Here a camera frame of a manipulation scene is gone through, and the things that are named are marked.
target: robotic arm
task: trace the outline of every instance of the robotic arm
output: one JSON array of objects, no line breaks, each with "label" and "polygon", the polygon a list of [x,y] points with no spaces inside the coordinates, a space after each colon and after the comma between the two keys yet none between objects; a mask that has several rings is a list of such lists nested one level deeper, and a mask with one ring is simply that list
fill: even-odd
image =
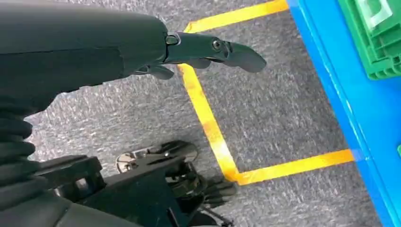
[{"label": "robotic arm", "polygon": [[62,92],[132,74],[169,79],[164,64],[204,69],[210,62],[261,71],[247,46],[217,37],[169,33],[155,17],[41,0],[0,0],[0,226],[136,226],[46,191],[24,141],[23,118]]}]

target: green crate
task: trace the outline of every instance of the green crate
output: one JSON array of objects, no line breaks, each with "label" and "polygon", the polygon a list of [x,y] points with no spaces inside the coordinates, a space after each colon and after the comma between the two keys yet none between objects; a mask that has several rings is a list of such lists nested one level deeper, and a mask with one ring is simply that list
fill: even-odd
[{"label": "green crate", "polygon": [[338,0],[370,79],[401,76],[401,0]]}]

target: gray carpet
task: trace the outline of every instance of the gray carpet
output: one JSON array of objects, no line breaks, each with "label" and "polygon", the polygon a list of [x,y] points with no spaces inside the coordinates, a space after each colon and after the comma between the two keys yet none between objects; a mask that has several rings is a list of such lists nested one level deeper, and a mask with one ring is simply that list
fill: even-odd
[{"label": "gray carpet", "polygon": [[[262,1],[74,2],[151,14],[181,31],[190,20]],[[289,12],[206,33],[249,45],[268,61],[258,74],[216,64],[197,71],[240,171],[347,147]],[[28,120],[34,125],[29,140],[37,146],[36,160],[96,155],[103,174],[111,175],[118,154],[181,139],[199,147],[200,172],[221,174],[180,76],[129,77],[62,94]],[[354,163],[242,186],[238,197],[217,211],[239,227],[380,226]]]}]

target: blue plastic container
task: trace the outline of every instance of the blue plastic container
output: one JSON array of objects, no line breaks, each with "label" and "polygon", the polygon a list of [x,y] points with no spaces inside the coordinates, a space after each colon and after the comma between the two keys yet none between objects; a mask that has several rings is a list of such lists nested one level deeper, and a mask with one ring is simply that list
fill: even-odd
[{"label": "blue plastic container", "polygon": [[367,78],[337,0],[287,1],[381,222],[401,227],[401,78]]}]

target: yellow tape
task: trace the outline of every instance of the yellow tape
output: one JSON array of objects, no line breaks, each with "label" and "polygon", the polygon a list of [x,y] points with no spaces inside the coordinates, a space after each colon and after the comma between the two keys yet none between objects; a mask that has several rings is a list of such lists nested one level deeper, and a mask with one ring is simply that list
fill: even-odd
[{"label": "yellow tape", "polygon": [[285,0],[274,0],[262,4],[237,9],[227,13],[206,17],[198,21],[189,22],[184,32],[196,33],[211,30],[217,27],[223,27],[230,24],[263,17],[268,14],[281,12],[288,9]]},{"label": "yellow tape", "polygon": [[[288,5],[285,0],[274,0],[190,22],[185,29],[185,32],[196,33],[206,31],[287,9]],[[178,68],[183,74],[184,85],[192,101],[193,108],[198,115],[206,137],[209,140],[211,149],[213,150],[216,160],[226,179],[238,181],[240,185],[246,185],[354,160],[351,151],[347,149],[276,166],[252,170],[245,173],[239,173],[234,159],[228,150],[226,141],[223,138],[223,134],[221,133],[218,123],[213,115],[212,109],[210,108],[208,100],[203,93],[202,86],[198,81],[195,70],[187,64],[181,64]]]},{"label": "yellow tape", "polygon": [[237,181],[239,185],[246,185],[352,161],[354,161],[354,157],[352,156],[351,150],[340,150],[324,155],[317,155],[276,166],[244,172],[237,176]]},{"label": "yellow tape", "polygon": [[238,169],[228,150],[226,141],[223,138],[223,134],[213,115],[208,100],[203,93],[195,70],[187,64],[180,64],[178,68],[183,74],[185,89],[192,101],[193,108],[198,115],[199,121],[202,124],[203,130],[205,131],[224,177],[228,180],[235,181]]}]

